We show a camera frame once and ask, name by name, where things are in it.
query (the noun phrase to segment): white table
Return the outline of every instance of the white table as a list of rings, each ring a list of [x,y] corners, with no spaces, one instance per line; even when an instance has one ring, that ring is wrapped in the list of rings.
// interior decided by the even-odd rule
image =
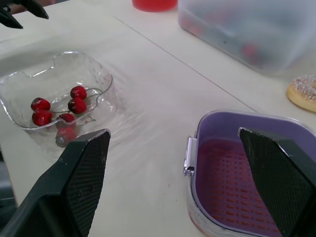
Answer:
[[[0,77],[17,64],[20,69],[63,51],[83,51],[125,86],[132,111],[123,128],[105,125],[113,137],[90,237],[202,236],[187,214],[182,169],[187,136],[207,111],[257,111],[316,129],[314,114],[287,101],[286,79],[259,75],[184,32],[176,12],[140,12],[130,0],[73,0],[47,12],[49,21],[17,15],[22,31],[0,26]],[[21,203],[56,158],[3,109],[0,144]]]

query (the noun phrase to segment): plastic container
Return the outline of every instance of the plastic container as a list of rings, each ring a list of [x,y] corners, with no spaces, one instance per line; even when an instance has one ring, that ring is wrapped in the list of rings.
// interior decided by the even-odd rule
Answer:
[[[169,11],[177,6],[178,0],[133,0],[135,8],[147,12]]]
[[[251,68],[283,71],[312,47],[313,0],[179,0],[180,26]]]
[[[113,77],[103,65],[79,52],[64,52],[42,63],[25,69],[28,74],[15,72],[0,81],[0,101],[11,121],[44,150],[63,151],[75,137],[94,131],[96,126],[108,123],[115,116]],[[86,89],[87,109],[82,114],[73,114],[69,112],[68,102],[72,99],[71,89],[78,85]],[[44,126],[36,126],[32,121],[30,105],[37,97],[51,104],[53,118]],[[75,120],[65,122],[59,118],[63,113],[72,114]]]
[[[190,177],[190,218],[208,237],[281,237],[253,182],[240,127],[288,137],[316,161],[316,136],[296,120],[211,112],[188,140],[184,174]]]

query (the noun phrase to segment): donut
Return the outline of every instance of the donut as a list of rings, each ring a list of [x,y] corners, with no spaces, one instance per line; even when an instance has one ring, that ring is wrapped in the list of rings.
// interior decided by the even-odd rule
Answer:
[[[314,76],[294,79],[286,94],[293,104],[316,113],[316,78]]]

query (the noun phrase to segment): purple container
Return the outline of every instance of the purple container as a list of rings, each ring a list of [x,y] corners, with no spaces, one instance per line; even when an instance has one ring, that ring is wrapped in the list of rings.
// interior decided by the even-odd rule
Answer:
[[[253,182],[240,127],[291,138],[316,161],[316,135],[297,120],[210,112],[188,139],[184,174],[190,177],[190,218],[209,237],[281,237]]]

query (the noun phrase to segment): clear plastic bowl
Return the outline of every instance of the clear plastic bowl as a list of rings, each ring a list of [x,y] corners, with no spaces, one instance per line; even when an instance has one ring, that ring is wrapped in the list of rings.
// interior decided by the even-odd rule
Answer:
[[[18,71],[0,81],[0,101],[11,121],[45,150],[59,151],[69,142],[56,138],[57,124],[74,127],[78,137],[115,116],[113,77],[100,63],[80,52],[64,52],[52,58],[48,69],[43,70],[43,65],[28,68],[32,72],[29,75]],[[57,117],[69,112],[70,91],[78,85],[87,91],[87,109],[80,115],[73,114],[75,121],[66,123]],[[52,122],[44,126],[32,121],[31,103],[38,97],[50,102],[53,113]]]

